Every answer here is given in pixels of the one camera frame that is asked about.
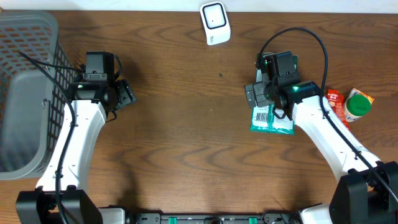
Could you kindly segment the red stick sachet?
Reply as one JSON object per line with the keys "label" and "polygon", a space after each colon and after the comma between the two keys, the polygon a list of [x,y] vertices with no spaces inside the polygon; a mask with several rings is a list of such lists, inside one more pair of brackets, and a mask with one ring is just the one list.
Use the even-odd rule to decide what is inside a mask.
{"label": "red stick sachet", "polygon": [[349,129],[348,122],[345,118],[345,113],[343,109],[344,96],[339,93],[338,90],[329,89],[328,93],[325,95],[328,99],[329,105],[335,112],[339,120]]}

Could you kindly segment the small orange box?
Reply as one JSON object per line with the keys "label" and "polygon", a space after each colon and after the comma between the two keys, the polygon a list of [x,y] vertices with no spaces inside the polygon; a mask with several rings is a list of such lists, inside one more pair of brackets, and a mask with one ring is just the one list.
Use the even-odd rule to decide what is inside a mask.
{"label": "small orange box", "polygon": [[369,100],[370,104],[372,104],[373,101],[374,101],[374,98],[373,98],[373,97],[371,97],[371,96],[365,94],[364,92],[360,91],[360,90],[357,89],[357,88],[353,88],[353,89],[350,91],[350,93],[349,93],[349,95],[348,95],[348,98],[351,98],[351,97],[353,97],[354,95],[362,95],[363,97],[365,97],[365,98],[367,98],[367,99]]}

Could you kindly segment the green lid jar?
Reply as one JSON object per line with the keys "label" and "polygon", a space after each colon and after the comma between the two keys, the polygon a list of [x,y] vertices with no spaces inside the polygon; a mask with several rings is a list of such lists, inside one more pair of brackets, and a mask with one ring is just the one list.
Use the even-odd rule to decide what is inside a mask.
{"label": "green lid jar", "polygon": [[371,110],[370,101],[363,95],[353,95],[343,104],[347,122],[353,122],[366,115]]}

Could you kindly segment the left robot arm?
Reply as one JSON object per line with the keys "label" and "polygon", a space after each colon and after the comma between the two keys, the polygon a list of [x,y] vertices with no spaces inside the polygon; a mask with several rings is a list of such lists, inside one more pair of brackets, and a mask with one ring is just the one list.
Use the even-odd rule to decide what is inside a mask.
{"label": "left robot arm", "polygon": [[86,188],[98,135],[109,113],[136,101],[127,80],[119,79],[122,65],[109,52],[87,52],[86,63],[68,88],[29,59],[65,99],[62,128],[43,176],[33,191],[21,191],[16,211],[21,223],[134,223],[129,210],[110,205],[98,208]]}

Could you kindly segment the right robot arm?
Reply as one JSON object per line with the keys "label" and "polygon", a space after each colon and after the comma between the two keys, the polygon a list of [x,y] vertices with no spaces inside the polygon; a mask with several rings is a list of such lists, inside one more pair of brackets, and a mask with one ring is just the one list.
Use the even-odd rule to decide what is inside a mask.
{"label": "right robot arm", "polygon": [[338,183],[329,204],[297,212],[292,223],[397,223],[397,163],[383,162],[340,121],[313,81],[300,81],[291,52],[257,56],[250,107],[274,106],[314,142]]}

